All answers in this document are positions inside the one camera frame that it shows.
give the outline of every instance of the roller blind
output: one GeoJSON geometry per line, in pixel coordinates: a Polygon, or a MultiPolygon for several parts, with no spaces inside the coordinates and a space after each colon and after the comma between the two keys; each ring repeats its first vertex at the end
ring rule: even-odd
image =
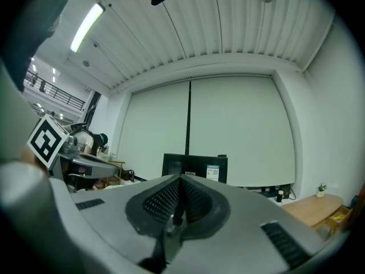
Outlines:
{"type": "Polygon", "coordinates": [[[133,95],[121,132],[118,160],[144,179],[159,178],[164,153],[184,154],[189,82],[133,95]]]}
{"type": "Polygon", "coordinates": [[[192,81],[190,155],[227,154],[227,183],[260,187],[294,183],[293,137],[271,78],[192,81]]]}

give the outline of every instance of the computer monitor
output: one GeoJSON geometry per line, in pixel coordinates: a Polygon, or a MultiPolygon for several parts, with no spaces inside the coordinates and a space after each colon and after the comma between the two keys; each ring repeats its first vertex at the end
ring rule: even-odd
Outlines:
{"type": "Polygon", "coordinates": [[[195,175],[227,183],[227,157],[164,154],[162,176],[195,175]]]}

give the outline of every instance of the ceiling light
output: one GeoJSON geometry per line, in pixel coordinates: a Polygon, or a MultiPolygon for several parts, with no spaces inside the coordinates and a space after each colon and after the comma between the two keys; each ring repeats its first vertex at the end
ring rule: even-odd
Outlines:
{"type": "Polygon", "coordinates": [[[90,27],[94,24],[97,18],[104,12],[104,8],[100,4],[95,4],[89,13],[86,15],[84,21],[81,23],[78,32],[76,33],[74,40],[71,44],[71,51],[77,52],[79,46],[89,31],[90,27]]]}

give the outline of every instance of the ceiling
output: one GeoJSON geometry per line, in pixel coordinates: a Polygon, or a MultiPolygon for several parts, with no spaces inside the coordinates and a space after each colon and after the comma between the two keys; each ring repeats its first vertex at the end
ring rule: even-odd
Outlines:
{"type": "Polygon", "coordinates": [[[324,0],[167,0],[158,6],[150,0],[69,0],[37,56],[104,95],[161,65],[209,54],[261,54],[305,70],[333,16],[324,0]],[[78,27],[97,2],[106,11],[73,53],[78,27]]]}

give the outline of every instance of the railing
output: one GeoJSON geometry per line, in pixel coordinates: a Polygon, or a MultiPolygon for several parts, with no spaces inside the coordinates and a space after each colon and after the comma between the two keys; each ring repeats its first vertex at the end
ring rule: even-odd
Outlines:
{"type": "Polygon", "coordinates": [[[24,79],[24,84],[27,84],[30,87],[33,87],[40,92],[43,92],[71,107],[77,108],[78,110],[81,110],[85,104],[85,102],[81,99],[78,99],[71,94],[68,94],[67,92],[64,92],[63,90],[55,87],[54,85],[43,80],[37,74],[34,74],[31,71],[27,71],[24,79]]]}

